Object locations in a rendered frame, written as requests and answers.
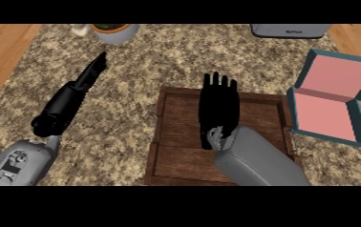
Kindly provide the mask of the teal and pink cardboard box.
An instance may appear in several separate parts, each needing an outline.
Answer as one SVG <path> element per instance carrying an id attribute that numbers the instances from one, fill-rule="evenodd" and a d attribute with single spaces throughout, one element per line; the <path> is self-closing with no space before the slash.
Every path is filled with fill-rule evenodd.
<path id="1" fill-rule="evenodd" d="M 311 49 L 286 98 L 297 134 L 361 147 L 361 56 Z"/>

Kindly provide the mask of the white plant pot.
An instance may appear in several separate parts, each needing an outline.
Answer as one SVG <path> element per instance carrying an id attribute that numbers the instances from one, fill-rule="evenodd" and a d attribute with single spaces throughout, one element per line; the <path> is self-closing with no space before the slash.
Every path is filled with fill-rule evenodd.
<path id="1" fill-rule="evenodd" d="M 115 24 L 112 28 L 104 29 L 95 24 L 91 25 L 100 39 L 107 44 L 123 44 L 129 41 L 137 36 L 138 27 L 140 24 Z"/>

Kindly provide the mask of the grey appliance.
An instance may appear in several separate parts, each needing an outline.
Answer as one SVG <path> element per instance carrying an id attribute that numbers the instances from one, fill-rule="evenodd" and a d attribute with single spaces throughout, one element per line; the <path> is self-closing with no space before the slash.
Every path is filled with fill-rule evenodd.
<path id="1" fill-rule="evenodd" d="M 316 39 L 331 27 L 331 24 L 252 24 L 252 33 L 264 38 Z"/>

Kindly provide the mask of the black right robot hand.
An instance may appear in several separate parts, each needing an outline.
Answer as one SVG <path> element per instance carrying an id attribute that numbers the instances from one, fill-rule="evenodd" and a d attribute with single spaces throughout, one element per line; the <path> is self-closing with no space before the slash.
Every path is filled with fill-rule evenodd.
<path id="1" fill-rule="evenodd" d="M 220 73 L 206 74 L 199 100 L 200 142 L 205 150 L 212 149 L 208 134 L 214 128 L 223 127 L 223 138 L 231 135 L 240 121 L 240 96 L 237 81 L 220 76 Z"/>

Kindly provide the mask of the brown wooden tray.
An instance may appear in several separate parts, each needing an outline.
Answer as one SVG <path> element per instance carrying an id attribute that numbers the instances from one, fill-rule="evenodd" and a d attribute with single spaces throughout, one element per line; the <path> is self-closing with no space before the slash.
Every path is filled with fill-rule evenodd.
<path id="1" fill-rule="evenodd" d="M 144 182 L 149 185 L 224 185 L 233 182 L 215 166 L 215 153 L 200 145 L 199 89 L 163 87 L 158 129 L 150 146 Z M 295 161 L 292 118 L 283 95 L 240 94 L 240 123 L 252 127 Z"/>

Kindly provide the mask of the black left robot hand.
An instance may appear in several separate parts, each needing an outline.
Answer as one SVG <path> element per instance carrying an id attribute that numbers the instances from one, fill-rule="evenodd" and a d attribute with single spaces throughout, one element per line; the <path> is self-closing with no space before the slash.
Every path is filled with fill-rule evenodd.
<path id="1" fill-rule="evenodd" d="M 76 81 L 70 81 L 58 90 L 41 115 L 33 119 L 35 135 L 50 137 L 67 130 L 79 111 L 85 96 L 107 68 L 106 52 L 88 65 Z"/>

